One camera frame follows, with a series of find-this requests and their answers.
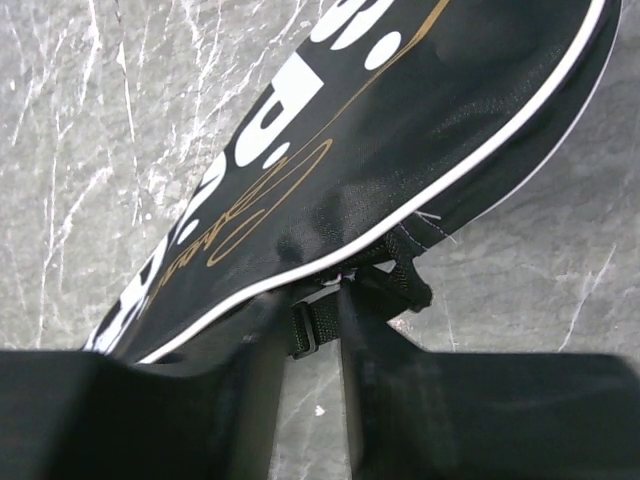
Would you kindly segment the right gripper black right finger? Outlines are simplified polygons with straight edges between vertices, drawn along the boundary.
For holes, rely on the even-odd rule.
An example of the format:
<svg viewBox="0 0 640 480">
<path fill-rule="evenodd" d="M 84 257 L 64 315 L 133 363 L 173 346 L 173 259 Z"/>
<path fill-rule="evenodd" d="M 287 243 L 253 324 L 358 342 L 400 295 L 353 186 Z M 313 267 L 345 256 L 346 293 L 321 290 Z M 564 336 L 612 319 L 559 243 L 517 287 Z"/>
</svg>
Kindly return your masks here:
<svg viewBox="0 0 640 480">
<path fill-rule="evenodd" d="M 446 353 L 338 293 L 356 479 L 635 479 L 639 377 L 605 354 Z"/>
</svg>

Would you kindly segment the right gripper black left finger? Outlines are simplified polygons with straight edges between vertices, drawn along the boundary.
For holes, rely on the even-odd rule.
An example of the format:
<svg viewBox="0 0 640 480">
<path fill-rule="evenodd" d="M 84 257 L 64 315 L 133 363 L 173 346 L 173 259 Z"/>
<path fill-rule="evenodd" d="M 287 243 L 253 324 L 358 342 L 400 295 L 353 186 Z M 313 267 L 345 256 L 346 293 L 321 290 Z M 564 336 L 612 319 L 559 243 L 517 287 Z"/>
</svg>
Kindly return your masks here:
<svg viewBox="0 0 640 480">
<path fill-rule="evenodd" d="M 288 297 L 263 294 L 211 350 L 133 365 L 79 351 L 1 355 L 5 479 L 264 479 Z"/>
</svg>

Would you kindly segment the black racket bag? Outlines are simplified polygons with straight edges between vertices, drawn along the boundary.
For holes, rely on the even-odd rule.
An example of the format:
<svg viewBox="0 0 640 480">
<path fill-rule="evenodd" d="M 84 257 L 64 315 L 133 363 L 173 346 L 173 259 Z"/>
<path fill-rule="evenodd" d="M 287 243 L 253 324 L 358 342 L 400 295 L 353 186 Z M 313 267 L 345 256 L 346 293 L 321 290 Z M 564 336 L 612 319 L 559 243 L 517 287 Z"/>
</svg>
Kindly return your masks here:
<svg viewBox="0 0 640 480">
<path fill-rule="evenodd" d="M 294 284 L 295 355 L 354 276 L 427 307 L 415 257 L 526 183 L 573 128 L 617 1 L 339 1 L 274 75 L 85 349 L 155 363 Z"/>
</svg>

